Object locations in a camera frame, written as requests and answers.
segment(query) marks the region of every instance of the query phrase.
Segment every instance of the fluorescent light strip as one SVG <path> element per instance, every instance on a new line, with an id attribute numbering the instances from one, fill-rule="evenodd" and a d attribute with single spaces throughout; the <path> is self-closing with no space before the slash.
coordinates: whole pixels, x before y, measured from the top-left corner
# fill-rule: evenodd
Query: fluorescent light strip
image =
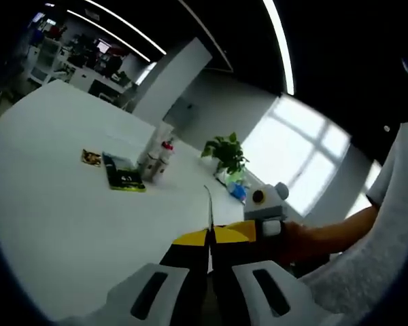
<path id="1" fill-rule="evenodd" d="M 211 41 L 213 42 L 213 44 L 216 46 L 216 48 L 218 49 L 218 51 L 220 52 L 220 55 L 224 58 L 225 62 L 227 63 L 227 65 L 230 67 L 231 72 L 233 72 L 233 67 L 231 66 L 230 62 L 228 61 L 228 58 L 226 57 L 224 51 L 222 51 L 222 49 L 220 48 L 219 44 L 216 43 L 215 38 L 213 37 L 213 35 L 210 33 L 210 31 L 207 29 L 207 27 L 205 27 L 204 23 L 201 22 L 201 19 L 199 19 L 199 17 L 193 12 L 193 10 L 186 5 L 186 3 L 183 0 L 178 0 L 183 7 L 189 12 L 189 14 L 192 15 L 192 17 L 197 21 L 197 23 L 199 24 L 199 26 L 201 26 L 201 28 L 205 31 L 205 33 L 207 34 L 207 36 L 211 39 Z"/>
<path id="2" fill-rule="evenodd" d="M 281 57 L 283 59 L 284 75 L 286 76 L 286 89 L 287 93 L 290 95 L 294 94 L 294 82 L 293 82 L 293 72 L 292 65 L 290 64 L 290 55 L 288 53 L 288 46 L 286 41 L 286 36 L 284 35 L 283 25 L 279 19 L 277 8 L 273 0 L 263 0 L 266 6 L 267 12 L 271 17 L 273 28 L 275 29 L 275 34 L 277 35 L 279 50 L 281 51 Z"/>
<path id="3" fill-rule="evenodd" d="M 131 46 L 130 44 L 128 44 L 126 41 L 124 41 L 123 39 L 120 39 L 118 36 L 116 36 L 115 34 L 113 34 L 112 32 L 109 32 L 107 29 L 105 29 L 104 27 L 101 27 L 100 25 L 96 24 L 95 22 L 87 19 L 86 17 L 83 17 L 82 15 L 79 15 L 75 12 L 72 12 L 71 10 L 67 10 L 67 12 L 69 12 L 70 14 L 81 18 L 89 23 L 91 23 L 92 25 L 94 25 L 95 27 L 98 27 L 99 29 L 101 29 L 102 31 L 105 31 L 107 34 L 111 35 L 112 37 L 115 37 L 119 42 L 121 42 L 122 44 L 124 44 L 125 46 L 128 46 L 130 49 L 132 49 L 134 52 L 136 52 L 138 55 L 140 55 L 142 58 L 144 58 L 146 61 L 151 62 L 151 60 L 149 58 L 147 58 L 146 56 L 144 56 L 141 52 L 139 52 L 138 50 L 136 50 L 133 46 Z"/>
<path id="4" fill-rule="evenodd" d="M 146 39 L 148 42 L 150 42 L 157 50 L 159 50 L 160 52 L 162 52 L 163 54 L 166 54 L 166 51 L 164 51 L 160 46 L 158 46 L 157 44 L 154 43 L 154 41 L 152 39 L 150 39 L 147 35 L 143 34 L 139 29 L 137 29 L 136 27 L 134 27 L 132 24 L 130 24 L 129 22 L 127 22 L 123 17 L 118 16 L 117 14 L 115 14 L 114 12 L 108 10 L 106 7 L 103 7 L 102 5 L 99 5 L 98 3 L 91 1 L 91 0 L 85 0 L 86 2 L 89 2 L 91 5 L 94 5 L 95 7 L 98 7 L 102 10 L 104 10 L 105 12 L 107 12 L 108 14 L 111 14 L 113 17 L 119 19 L 121 22 L 123 22 L 125 25 L 127 25 L 128 27 L 130 27 L 131 29 L 133 29 L 136 33 L 138 33 L 139 35 L 141 35 L 144 39 Z"/>

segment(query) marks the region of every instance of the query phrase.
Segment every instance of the gray sleeve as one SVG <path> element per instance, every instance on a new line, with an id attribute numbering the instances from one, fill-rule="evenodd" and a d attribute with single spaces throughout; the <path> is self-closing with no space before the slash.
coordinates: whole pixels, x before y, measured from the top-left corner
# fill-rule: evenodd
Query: gray sleeve
<path id="1" fill-rule="evenodd" d="M 374 206 L 381 206 L 386 196 L 388 185 L 392 178 L 394 157 L 396 155 L 396 140 L 394 141 L 386 162 L 382 166 L 381 172 L 373 183 L 372 187 L 366 193 L 367 199 Z"/>

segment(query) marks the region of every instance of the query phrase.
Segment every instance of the potted plant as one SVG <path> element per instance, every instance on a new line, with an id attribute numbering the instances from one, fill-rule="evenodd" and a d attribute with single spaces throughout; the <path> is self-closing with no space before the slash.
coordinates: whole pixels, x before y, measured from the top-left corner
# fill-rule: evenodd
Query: potted plant
<path id="1" fill-rule="evenodd" d="M 249 161 L 243 156 L 236 133 L 233 132 L 228 137 L 216 136 L 214 139 L 206 142 L 201 157 L 211 156 L 219 160 L 215 175 L 223 170 L 229 175 L 241 172 L 245 168 L 245 162 Z"/>

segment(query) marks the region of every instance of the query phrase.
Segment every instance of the white pillar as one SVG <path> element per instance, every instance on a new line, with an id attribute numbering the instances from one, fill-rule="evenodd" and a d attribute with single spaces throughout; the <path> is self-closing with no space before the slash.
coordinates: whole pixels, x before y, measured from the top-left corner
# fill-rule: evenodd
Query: white pillar
<path id="1" fill-rule="evenodd" d="M 211 54 L 197 38 L 168 52 L 138 87 L 133 115 L 157 126 L 210 60 Z"/>

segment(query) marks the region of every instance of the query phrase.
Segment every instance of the ceiling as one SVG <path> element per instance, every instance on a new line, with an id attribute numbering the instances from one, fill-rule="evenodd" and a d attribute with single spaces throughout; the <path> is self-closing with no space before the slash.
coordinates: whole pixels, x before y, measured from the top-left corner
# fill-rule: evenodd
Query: ceiling
<path id="1" fill-rule="evenodd" d="M 198 37 L 213 54 L 208 69 L 229 67 L 179 0 L 95 0 L 143 31 L 164 50 Z M 201 19 L 233 67 L 232 74 L 274 94 L 284 91 L 275 32 L 262 0 L 183 0 Z M 295 97 L 334 120 L 368 156 L 383 162 L 400 122 L 408 121 L 408 0 L 274 0 L 282 21 Z M 100 15 L 101 26 L 157 61 L 162 54 L 136 32 L 84 0 L 51 0 Z"/>

